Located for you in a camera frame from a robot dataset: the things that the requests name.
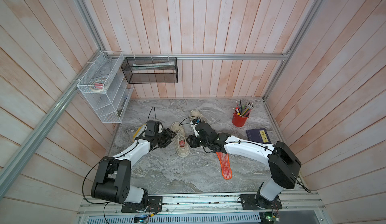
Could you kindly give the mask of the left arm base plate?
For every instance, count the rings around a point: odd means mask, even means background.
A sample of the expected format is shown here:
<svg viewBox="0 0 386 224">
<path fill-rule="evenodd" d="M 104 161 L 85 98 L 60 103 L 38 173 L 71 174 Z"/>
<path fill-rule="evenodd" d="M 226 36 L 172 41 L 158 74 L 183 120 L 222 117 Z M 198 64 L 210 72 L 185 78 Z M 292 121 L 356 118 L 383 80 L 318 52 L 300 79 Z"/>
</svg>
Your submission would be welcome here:
<svg viewBox="0 0 386 224">
<path fill-rule="evenodd" d="M 161 195 L 145 196 L 139 203 L 123 203 L 121 212 L 124 214 L 156 214 L 162 211 L 162 201 L 163 197 Z"/>
</svg>

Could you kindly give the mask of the red insole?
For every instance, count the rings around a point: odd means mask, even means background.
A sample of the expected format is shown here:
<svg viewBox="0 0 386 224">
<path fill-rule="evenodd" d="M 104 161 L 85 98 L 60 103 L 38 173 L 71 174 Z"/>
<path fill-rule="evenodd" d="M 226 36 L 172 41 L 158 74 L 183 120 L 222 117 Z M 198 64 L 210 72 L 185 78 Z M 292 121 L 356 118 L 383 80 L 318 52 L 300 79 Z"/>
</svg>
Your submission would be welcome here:
<svg viewBox="0 0 386 224">
<path fill-rule="evenodd" d="M 221 152 L 216 153 L 220 162 L 221 173 L 225 180 L 230 180 L 232 178 L 232 170 L 230 166 L 229 154 L 224 154 Z"/>
</svg>

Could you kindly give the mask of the beige lace sneaker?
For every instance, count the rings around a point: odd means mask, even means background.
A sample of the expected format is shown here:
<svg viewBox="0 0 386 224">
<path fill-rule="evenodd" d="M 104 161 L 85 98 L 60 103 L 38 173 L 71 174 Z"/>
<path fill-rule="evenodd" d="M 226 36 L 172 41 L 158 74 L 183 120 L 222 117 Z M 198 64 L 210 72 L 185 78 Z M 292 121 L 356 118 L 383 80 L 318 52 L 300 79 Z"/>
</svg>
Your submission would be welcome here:
<svg viewBox="0 0 386 224">
<path fill-rule="evenodd" d="M 186 141 L 185 130 L 179 122 L 174 122 L 171 126 L 171 130 L 176 133 L 176 136 L 172 139 L 176 147 L 177 154 L 180 157 L 186 157 L 190 153 L 190 147 Z"/>
<path fill-rule="evenodd" d="M 190 124 L 194 131 L 196 130 L 197 125 L 201 123 L 208 123 L 208 120 L 203 116 L 203 114 L 196 109 L 190 112 L 189 119 L 190 119 Z"/>
</svg>

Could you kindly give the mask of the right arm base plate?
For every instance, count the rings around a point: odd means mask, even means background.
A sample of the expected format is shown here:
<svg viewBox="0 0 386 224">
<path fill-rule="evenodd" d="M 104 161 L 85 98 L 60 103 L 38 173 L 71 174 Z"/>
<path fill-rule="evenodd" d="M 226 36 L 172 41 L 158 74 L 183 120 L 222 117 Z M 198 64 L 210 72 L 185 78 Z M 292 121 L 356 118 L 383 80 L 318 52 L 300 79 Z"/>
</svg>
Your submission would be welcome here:
<svg viewBox="0 0 386 224">
<path fill-rule="evenodd" d="M 274 200 L 269 201 L 261 197 L 259 194 L 241 194 L 238 202 L 242 204 L 245 211 L 249 210 L 281 210 L 282 203 L 277 195 Z"/>
</svg>

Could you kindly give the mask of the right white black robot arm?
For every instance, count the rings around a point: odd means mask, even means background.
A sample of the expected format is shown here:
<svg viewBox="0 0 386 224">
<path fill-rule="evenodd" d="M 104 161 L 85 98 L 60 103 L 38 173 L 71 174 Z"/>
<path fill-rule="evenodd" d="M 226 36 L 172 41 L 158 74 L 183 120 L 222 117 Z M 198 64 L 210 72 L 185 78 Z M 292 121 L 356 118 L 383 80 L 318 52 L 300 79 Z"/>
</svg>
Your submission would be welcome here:
<svg viewBox="0 0 386 224">
<path fill-rule="evenodd" d="M 271 176 L 263 182 L 256 194 L 242 194 L 240 202 L 245 210 L 282 208 L 279 194 L 301 185 L 298 180 L 300 160 L 292 150 L 278 141 L 276 144 L 258 143 L 240 139 L 227 133 L 216 133 L 211 126 L 195 117 L 189 124 L 194 134 L 188 136 L 191 148 L 203 147 L 206 153 L 216 153 L 225 179 L 232 177 L 230 155 L 239 155 L 269 167 Z"/>
</svg>

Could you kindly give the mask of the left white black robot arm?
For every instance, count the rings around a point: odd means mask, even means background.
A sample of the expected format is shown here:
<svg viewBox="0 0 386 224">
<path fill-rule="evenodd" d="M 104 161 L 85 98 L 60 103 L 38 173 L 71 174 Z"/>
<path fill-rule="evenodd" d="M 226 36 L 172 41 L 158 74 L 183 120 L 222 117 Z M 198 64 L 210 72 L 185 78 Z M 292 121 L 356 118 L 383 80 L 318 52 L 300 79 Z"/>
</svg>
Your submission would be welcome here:
<svg viewBox="0 0 386 224">
<path fill-rule="evenodd" d="M 131 146 L 112 157 L 103 157 L 96 164 L 98 169 L 91 196 L 103 200 L 104 204 L 147 206 L 147 190 L 131 184 L 131 168 L 151 151 L 167 147 L 176 135 L 171 129 L 164 128 L 161 122 L 149 120 L 139 128 Z"/>
</svg>

